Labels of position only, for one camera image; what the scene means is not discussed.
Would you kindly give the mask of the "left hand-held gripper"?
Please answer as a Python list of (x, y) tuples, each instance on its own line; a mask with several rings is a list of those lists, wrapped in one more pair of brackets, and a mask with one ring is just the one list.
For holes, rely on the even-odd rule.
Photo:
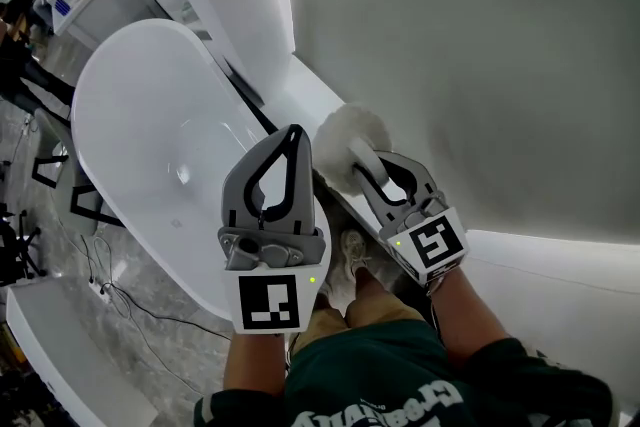
[[(260, 180), (280, 157), (286, 160), (283, 198), (264, 207)], [(328, 273), (328, 249), (315, 230), (311, 143), (300, 125), (262, 139), (232, 168), (222, 217), (218, 236), (227, 263), (221, 279), (235, 331), (305, 331)]]

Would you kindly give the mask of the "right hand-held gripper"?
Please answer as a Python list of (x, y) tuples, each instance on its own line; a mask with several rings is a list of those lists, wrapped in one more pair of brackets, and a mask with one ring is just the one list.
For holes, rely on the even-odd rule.
[(427, 288), (458, 267), (469, 251), (456, 210), (446, 204), (428, 169), (395, 152), (377, 151), (390, 180), (404, 192), (391, 199), (363, 166), (354, 177), (381, 224), (379, 238), (394, 261), (419, 286)]

